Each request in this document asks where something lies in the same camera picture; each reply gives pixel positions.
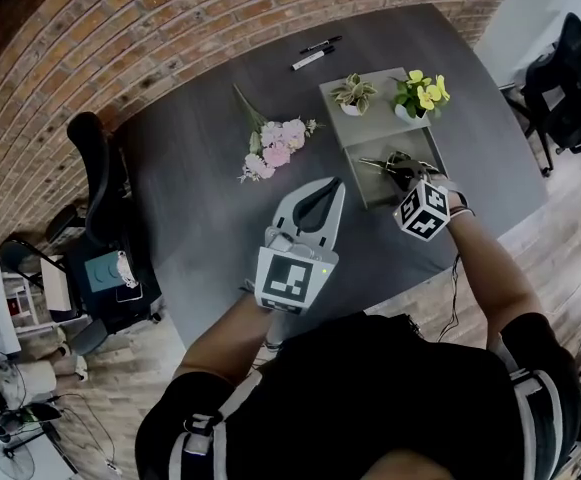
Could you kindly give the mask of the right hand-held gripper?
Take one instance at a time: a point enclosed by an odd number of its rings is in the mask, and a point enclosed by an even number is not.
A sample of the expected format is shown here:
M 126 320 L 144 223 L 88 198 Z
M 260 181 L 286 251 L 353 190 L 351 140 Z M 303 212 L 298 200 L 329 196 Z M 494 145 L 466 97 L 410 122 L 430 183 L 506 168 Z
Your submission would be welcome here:
M 407 194 L 393 212 L 399 229 L 422 241 L 436 237 L 461 212 L 468 211 L 468 200 L 457 185 L 444 178 L 429 178 L 429 165 L 408 154 L 392 154 L 392 170 L 387 175 L 395 191 Z M 413 180 L 419 180 L 413 187 Z

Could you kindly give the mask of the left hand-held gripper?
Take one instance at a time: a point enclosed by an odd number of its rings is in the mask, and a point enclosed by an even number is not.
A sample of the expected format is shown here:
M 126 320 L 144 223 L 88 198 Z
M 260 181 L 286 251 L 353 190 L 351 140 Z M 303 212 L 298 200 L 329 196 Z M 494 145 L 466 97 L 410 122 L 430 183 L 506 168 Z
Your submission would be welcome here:
M 305 313 L 333 273 L 345 201 L 338 177 L 309 182 L 279 203 L 259 248 L 254 295 L 259 306 Z

